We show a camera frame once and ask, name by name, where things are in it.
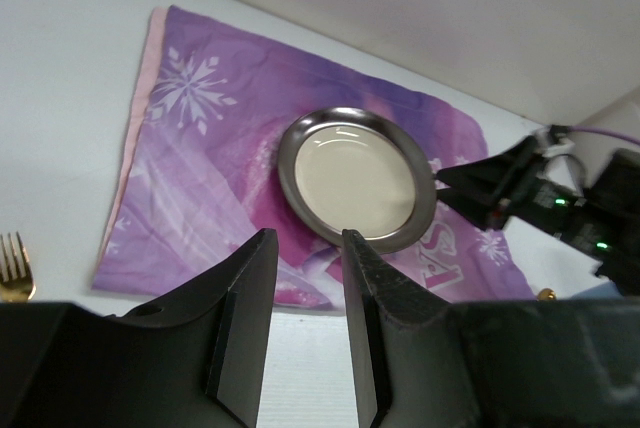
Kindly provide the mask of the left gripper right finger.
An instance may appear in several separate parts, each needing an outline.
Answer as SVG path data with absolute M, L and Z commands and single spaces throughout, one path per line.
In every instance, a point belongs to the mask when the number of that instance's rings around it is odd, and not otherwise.
M 635 427 L 635 299 L 448 303 L 354 230 L 342 270 L 363 427 Z

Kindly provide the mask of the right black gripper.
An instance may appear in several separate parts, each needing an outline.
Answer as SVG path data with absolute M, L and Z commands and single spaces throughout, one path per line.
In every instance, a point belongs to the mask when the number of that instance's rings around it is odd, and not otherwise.
M 614 216 L 589 191 L 551 181 L 547 165 L 535 140 L 522 139 L 498 155 L 439 170 L 436 180 L 448 188 L 437 198 L 482 231 L 518 218 L 592 258 L 606 257 L 615 244 Z M 471 198 L 496 198 L 496 205 Z

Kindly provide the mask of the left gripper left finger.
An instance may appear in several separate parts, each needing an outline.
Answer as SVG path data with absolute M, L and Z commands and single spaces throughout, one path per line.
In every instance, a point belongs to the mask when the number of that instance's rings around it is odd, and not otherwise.
M 263 229 L 123 316 L 3 305 L 2 425 L 255 426 L 277 265 L 277 234 Z

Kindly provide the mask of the round metal plate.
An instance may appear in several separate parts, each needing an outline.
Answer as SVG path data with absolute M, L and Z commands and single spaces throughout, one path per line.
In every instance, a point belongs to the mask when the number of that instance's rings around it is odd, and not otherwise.
M 277 172 L 291 209 L 339 246 L 356 230 L 379 253 L 401 251 L 436 213 L 434 174 L 422 148 L 394 122 L 359 108 L 301 116 L 283 133 Z

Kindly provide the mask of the purple pink printed cloth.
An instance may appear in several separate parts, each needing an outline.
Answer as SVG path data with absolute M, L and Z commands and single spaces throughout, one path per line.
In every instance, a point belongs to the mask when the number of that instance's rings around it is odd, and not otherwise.
M 276 168 L 284 131 L 333 106 L 393 121 L 435 170 L 488 154 L 479 124 L 439 98 L 175 6 L 155 9 L 94 287 L 159 296 L 273 228 L 276 303 L 342 310 L 339 251 L 291 210 Z

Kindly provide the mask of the gold fork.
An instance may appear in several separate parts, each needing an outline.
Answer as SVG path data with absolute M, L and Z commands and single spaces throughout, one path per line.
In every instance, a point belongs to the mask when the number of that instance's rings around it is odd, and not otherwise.
M 1 235 L 1 300 L 26 303 L 37 287 L 27 249 L 19 232 Z

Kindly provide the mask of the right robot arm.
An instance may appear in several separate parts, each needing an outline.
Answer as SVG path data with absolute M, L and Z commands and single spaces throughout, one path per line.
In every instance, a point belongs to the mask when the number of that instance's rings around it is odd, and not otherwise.
M 596 276 L 625 296 L 639 293 L 639 154 L 615 150 L 581 191 L 551 181 L 549 158 L 528 136 L 509 150 L 444 168 L 437 198 L 481 230 L 518 218 L 598 261 Z

